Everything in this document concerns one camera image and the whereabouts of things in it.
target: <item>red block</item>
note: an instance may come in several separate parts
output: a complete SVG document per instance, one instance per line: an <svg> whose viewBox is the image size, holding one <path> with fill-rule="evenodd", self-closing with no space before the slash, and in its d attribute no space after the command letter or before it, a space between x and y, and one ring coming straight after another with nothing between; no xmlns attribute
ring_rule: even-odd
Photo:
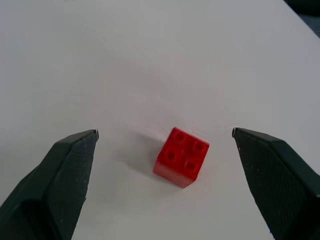
<svg viewBox="0 0 320 240"><path fill-rule="evenodd" d="M158 155L153 172L185 188L197 179L208 149L209 143L174 127Z"/></svg>

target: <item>lego brick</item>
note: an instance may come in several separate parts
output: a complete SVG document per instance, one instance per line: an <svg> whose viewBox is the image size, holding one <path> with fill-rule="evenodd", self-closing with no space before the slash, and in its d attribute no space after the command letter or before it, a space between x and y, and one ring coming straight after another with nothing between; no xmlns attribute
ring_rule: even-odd
<svg viewBox="0 0 320 240"><path fill-rule="evenodd" d="M174 127L155 162L153 172L181 188L198 177L209 143Z"/></svg>

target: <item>red lego brick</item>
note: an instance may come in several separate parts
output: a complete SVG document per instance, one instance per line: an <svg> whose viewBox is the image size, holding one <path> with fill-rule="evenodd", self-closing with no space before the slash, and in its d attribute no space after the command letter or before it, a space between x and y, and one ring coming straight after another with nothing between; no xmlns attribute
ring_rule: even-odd
<svg viewBox="0 0 320 240"><path fill-rule="evenodd" d="M181 188L198 177L209 143L174 127L155 162L153 172Z"/></svg>

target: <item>white surface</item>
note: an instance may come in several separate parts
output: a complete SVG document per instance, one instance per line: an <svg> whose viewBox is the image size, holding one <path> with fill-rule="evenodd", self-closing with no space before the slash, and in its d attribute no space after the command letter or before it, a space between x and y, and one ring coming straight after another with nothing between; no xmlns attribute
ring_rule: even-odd
<svg viewBox="0 0 320 240"><path fill-rule="evenodd" d="M99 129L74 240L273 239L235 126L320 173L320 40L281 0L4 0L0 36L0 202L54 142ZM151 173L174 126L211 143L185 190Z"/></svg>

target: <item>table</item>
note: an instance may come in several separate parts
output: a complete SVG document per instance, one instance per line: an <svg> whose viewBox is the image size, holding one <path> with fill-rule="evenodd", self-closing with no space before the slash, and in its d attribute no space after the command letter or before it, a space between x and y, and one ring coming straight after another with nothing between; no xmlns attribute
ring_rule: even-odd
<svg viewBox="0 0 320 240"><path fill-rule="evenodd" d="M74 240L272 240L233 127L320 173L320 40L281 0L6 0L0 35L1 203L54 142L99 129ZM183 190L152 174L175 126L211 144Z"/></svg>

